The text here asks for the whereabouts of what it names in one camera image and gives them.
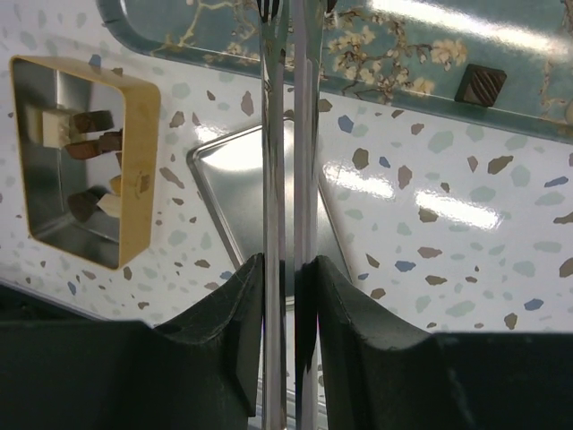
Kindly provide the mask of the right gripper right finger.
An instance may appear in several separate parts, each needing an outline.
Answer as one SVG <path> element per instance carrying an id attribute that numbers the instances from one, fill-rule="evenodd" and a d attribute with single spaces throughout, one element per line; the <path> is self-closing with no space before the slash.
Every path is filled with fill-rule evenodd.
<path id="1" fill-rule="evenodd" d="M 303 279 L 329 428 L 571 428 L 570 334 L 429 333 L 354 287 L 325 256 Z"/>

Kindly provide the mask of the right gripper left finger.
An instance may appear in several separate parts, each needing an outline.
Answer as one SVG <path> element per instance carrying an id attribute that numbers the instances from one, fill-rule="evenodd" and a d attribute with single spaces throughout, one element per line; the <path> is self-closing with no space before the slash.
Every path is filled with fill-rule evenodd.
<path id="1" fill-rule="evenodd" d="M 89 320 L 1 291 L 4 429 L 245 429 L 263 257 L 168 322 Z"/>

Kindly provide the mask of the white cube chocolate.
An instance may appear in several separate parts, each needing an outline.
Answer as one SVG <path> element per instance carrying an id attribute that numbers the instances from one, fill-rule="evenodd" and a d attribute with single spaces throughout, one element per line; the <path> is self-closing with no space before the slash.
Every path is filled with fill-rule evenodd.
<path id="1" fill-rule="evenodd" d="M 121 217 L 121 197 L 106 193 L 97 202 L 97 206 L 109 217 Z"/>

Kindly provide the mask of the caramel chocolate cube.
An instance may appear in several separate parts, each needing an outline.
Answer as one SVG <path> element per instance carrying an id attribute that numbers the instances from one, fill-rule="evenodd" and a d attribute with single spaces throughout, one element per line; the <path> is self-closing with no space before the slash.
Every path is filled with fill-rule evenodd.
<path id="1" fill-rule="evenodd" d="M 111 178 L 109 180 L 109 185 L 110 185 L 112 192 L 115 195 L 120 195 L 121 194 L 121 186 L 122 186 L 122 176 L 118 175 L 118 176 L 114 176 L 113 178 Z"/>

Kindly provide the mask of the dark cube chocolate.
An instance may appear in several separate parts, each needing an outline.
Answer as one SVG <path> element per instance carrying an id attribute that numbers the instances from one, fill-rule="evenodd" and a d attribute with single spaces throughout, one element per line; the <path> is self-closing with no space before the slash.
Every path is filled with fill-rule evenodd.
<path id="1" fill-rule="evenodd" d="M 111 131 L 101 134 L 98 139 L 71 143 L 64 148 L 72 159 L 92 159 L 104 153 L 121 151 L 123 131 Z"/>
<path id="2" fill-rule="evenodd" d="M 115 124 L 108 110 L 78 113 L 72 116 L 72 124 L 78 133 L 95 133 L 112 129 Z"/>

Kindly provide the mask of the white bar chocolate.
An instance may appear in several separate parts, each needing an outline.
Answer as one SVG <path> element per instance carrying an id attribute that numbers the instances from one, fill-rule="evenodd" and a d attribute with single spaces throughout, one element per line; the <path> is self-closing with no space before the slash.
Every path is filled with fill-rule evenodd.
<path id="1" fill-rule="evenodd" d="M 74 113 L 64 109 L 44 109 L 27 105 L 24 119 L 27 135 L 34 144 L 51 149 L 82 142 L 86 138 L 73 121 Z"/>

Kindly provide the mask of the silver metal tongs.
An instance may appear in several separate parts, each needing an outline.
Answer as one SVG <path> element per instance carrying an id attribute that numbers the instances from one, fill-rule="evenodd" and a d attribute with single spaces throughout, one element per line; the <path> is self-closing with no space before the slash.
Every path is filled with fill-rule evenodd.
<path id="1" fill-rule="evenodd" d="M 318 426 L 318 128 L 324 19 L 333 1 L 260 1 L 263 161 L 262 426 L 287 428 L 286 292 L 295 292 L 295 426 Z M 287 252 L 284 74 L 287 36 L 295 37 L 294 250 Z"/>

